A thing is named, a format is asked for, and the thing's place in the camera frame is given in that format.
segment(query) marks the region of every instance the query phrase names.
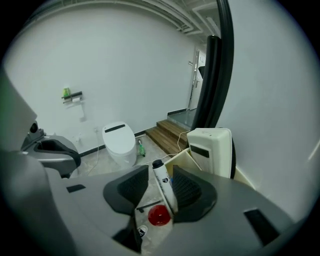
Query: white toilet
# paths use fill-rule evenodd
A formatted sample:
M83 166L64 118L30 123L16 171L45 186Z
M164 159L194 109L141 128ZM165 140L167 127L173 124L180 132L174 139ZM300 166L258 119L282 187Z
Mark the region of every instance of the white toilet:
M137 148L135 134L125 122L113 122L102 129L102 137L110 156L118 165L127 168L135 165Z

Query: wooden step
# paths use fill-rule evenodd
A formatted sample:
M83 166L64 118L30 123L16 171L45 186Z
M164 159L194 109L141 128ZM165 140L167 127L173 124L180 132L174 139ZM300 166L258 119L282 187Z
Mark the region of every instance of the wooden step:
M181 128L180 126L176 125L175 123L169 121L169 120L163 120L156 123L156 126L162 129L164 132L166 132L171 137L178 140L180 135L180 140L183 145L187 144L187 130Z
M169 136L159 127L153 127L145 131L145 134L150 137L166 154L178 154L179 148L177 145L178 139ZM184 150L185 147L182 143L179 143L181 150Z

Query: white tube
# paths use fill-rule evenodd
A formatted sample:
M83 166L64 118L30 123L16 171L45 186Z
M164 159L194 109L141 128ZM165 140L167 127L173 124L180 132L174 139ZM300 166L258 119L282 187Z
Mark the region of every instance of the white tube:
M172 188L171 178L164 163L159 159L152 163L152 169L173 214L178 212L178 202Z

